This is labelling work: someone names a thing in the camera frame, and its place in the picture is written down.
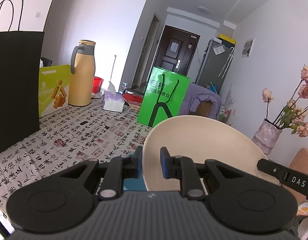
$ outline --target doorway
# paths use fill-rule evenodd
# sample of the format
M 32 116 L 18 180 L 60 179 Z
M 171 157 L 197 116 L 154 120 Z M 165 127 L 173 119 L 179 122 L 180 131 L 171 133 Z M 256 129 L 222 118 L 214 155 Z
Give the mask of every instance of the doorway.
M 156 46 L 154 45 L 156 44 L 155 37 L 158 31 L 159 23 L 158 18 L 154 15 L 137 64 L 132 88 L 141 87 L 142 85 L 145 86 L 146 84 L 147 75 L 150 71 L 156 49 Z
M 186 76 L 200 36 L 166 25 L 154 65 Z

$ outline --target thermos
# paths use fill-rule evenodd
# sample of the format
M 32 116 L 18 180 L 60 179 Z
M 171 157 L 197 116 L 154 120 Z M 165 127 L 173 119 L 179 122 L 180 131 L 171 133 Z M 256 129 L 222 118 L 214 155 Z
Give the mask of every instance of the thermos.
M 91 103 L 95 75 L 94 48 L 94 41 L 81 40 L 73 50 L 69 90 L 69 104 L 72 106 L 87 106 Z

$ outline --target pink vase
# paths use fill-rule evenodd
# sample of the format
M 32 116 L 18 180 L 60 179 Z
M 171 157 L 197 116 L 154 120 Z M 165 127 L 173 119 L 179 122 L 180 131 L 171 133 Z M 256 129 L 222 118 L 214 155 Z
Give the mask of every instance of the pink vase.
M 265 155 L 269 155 L 281 133 L 282 130 L 264 119 L 257 132 L 254 134 L 252 142 L 255 143 Z

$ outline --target snack box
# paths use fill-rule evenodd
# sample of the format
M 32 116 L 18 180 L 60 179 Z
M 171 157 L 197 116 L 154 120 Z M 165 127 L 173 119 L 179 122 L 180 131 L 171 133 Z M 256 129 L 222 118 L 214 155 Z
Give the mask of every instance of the snack box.
M 39 117 L 68 106 L 70 65 L 42 67 L 39 69 Z

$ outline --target refrigerator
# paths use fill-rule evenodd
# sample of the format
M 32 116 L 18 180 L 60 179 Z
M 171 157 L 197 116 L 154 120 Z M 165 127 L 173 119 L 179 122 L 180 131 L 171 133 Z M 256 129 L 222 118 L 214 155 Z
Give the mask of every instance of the refrigerator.
M 204 55 L 203 62 L 199 69 L 195 84 L 206 87 L 207 85 L 216 86 L 217 93 L 220 92 L 226 73 L 230 68 L 230 63 L 235 51 L 235 45 L 230 42 L 224 42 L 222 53 L 217 54 L 214 48 L 220 47 L 222 40 L 211 39 L 208 44 L 208 50 Z

